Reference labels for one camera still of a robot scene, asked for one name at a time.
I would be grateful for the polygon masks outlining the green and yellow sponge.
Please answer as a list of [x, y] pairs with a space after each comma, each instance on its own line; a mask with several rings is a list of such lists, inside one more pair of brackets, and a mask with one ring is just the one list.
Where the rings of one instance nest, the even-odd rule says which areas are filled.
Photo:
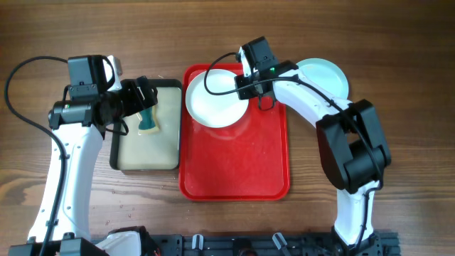
[[142, 110], [137, 114], [139, 118], [138, 134], [153, 134], [160, 131], [159, 123], [156, 118], [156, 106]]

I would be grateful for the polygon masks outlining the white round plate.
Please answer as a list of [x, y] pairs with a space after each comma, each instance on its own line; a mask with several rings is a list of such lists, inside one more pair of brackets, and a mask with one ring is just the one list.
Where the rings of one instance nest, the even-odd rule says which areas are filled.
[[[214, 69], [207, 77], [211, 92], [235, 89], [236, 74], [229, 70]], [[249, 101], [240, 100], [237, 93], [212, 95], [204, 87], [205, 71], [196, 75], [186, 89], [186, 109], [189, 115], [205, 127], [223, 128], [239, 121], [246, 113]]]

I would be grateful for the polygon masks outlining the light blue round plate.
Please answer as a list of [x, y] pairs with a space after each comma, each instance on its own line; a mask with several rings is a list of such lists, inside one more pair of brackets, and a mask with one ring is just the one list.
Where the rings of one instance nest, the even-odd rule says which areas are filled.
[[347, 99], [349, 83], [344, 72], [334, 63], [321, 58], [307, 58], [297, 63], [305, 76], [331, 94]]

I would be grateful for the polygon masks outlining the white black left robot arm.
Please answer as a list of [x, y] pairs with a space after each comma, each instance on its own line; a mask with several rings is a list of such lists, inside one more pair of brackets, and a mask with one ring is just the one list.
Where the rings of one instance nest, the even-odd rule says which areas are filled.
[[110, 124], [157, 103], [156, 87], [142, 76], [73, 79], [64, 89], [69, 100], [49, 113], [53, 140], [40, 211], [24, 245], [10, 255], [159, 255], [143, 226], [120, 229], [98, 244], [91, 241], [89, 202], [95, 163]]

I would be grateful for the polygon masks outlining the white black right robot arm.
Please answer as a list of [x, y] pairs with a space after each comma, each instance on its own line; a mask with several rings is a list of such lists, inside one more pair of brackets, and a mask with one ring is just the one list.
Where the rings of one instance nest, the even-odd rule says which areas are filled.
[[271, 96], [315, 127], [322, 169], [337, 190], [336, 237], [350, 251], [365, 247], [373, 197], [392, 161], [373, 104], [339, 97], [295, 66], [238, 75], [235, 89], [242, 100]]

